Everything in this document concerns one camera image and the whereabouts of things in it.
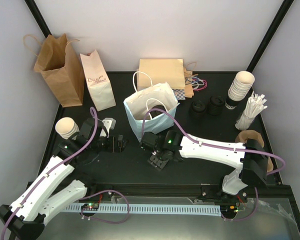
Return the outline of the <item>light blue paper bag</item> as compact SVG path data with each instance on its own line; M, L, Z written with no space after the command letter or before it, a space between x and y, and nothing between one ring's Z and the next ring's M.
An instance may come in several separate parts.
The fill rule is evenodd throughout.
M175 116L179 102L167 82L153 84L151 77L141 71L136 71L132 78L138 75L147 77L150 86L137 90L133 81L134 93L127 97L123 104L129 125L140 141L145 132L158 134L172 127L174 121L170 116Z

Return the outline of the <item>single black cup lid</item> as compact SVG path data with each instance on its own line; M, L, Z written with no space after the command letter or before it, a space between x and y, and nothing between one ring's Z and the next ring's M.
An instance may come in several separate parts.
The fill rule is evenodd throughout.
M166 108L163 105L155 105L151 108L151 112L149 113L150 118L153 119L162 114L162 112L166 112Z

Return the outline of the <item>paper cup near left arm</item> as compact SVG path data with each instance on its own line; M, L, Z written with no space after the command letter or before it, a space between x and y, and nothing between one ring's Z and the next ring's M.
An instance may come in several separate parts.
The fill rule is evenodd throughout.
M79 132L79 126L71 117L63 117L55 124L55 131L65 140Z

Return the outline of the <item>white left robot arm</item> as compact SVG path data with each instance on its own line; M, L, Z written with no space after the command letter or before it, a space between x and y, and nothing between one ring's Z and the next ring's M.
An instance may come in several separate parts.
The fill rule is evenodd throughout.
M87 119L81 127L70 117L61 118L56 132L64 139L54 150L46 167L28 189L10 205L0 206L5 230L20 240L36 240L45 226L65 207L81 200L93 199L98 192L96 180L76 172L74 180L59 192L59 184L93 153L120 152L122 136L110 135L115 119Z

